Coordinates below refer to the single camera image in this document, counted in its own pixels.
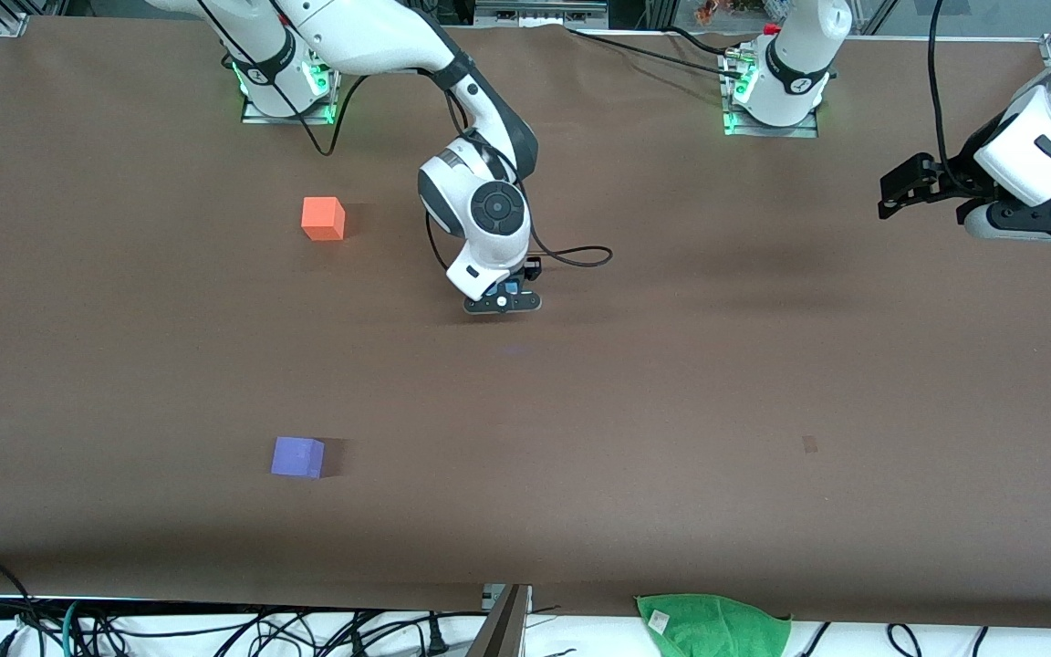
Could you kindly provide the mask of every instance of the blue cube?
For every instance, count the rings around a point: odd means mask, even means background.
[[[274,444],[271,474],[317,479],[322,474],[322,442],[314,438],[279,436]]]

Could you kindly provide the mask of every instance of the green towel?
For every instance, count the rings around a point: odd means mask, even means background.
[[[636,598],[663,657],[781,657],[791,620],[718,595]]]

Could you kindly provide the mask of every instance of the orange cube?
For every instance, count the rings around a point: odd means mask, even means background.
[[[325,242],[343,240],[343,224],[347,212],[335,197],[308,197],[303,199],[303,230],[310,240]]]

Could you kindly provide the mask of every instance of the white floor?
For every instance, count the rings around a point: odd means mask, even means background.
[[[368,627],[375,627],[398,619],[414,619],[421,612],[392,612],[372,620]],[[280,615],[276,622],[285,622],[289,615]],[[249,615],[222,616],[141,616],[122,619],[118,625],[129,632],[172,633],[195,631],[213,627],[245,623]],[[339,627],[350,620],[350,614],[317,614],[308,617],[308,622],[317,640],[325,640]],[[463,654],[465,641],[472,640],[480,627],[479,617],[472,619],[441,619],[440,628],[447,643],[454,644],[455,654]],[[805,650],[819,623],[797,622],[792,625],[789,643],[785,646],[785,657],[796,657]],[[0,640],[14,629],[11,620],[0,620]],[[912,625],[926,657],[969,657],[971,642],[978,628],[948,625]],[[297,633],[306,636],[306,631]],[[178,637],[178,639],[129,639],[129,657],[208,657],[217,652],[232,632],[207,633],[207,635]],[[254,632],[246,633],[230,650],[230,657],[243,657],[250,653]],[[413,629],[406,629],[389,639],[379,640],[368,649],[370,657],[410,656],[418,651],[419,640]],[[905,645],[914,653],[910,645]],[[61,648],[54,640],[47,640],[47,654],[59,657]],[[638,617],[598,616],[531,616],[526,632],[526,657],[550,657],[554,654],[575,649],[572,657],[658,657],[658,650],[646,636],[646,629]],[[296,652],[293,645],[274,641],[264,650],[262,657],[304,657],[312,653],[306,648]],[[347,648],[334,653],[335,657],[346,657]],[[18,634],[11,650],[11,657],[38,656],[37,633],[23,631]],[[1051,631],[1033,629],[993,628],[980,649],[981,657],[1051,656]],[[885,625],[867,623],[833,623],[823,637],[813,657],[898,657],[888,643]]]

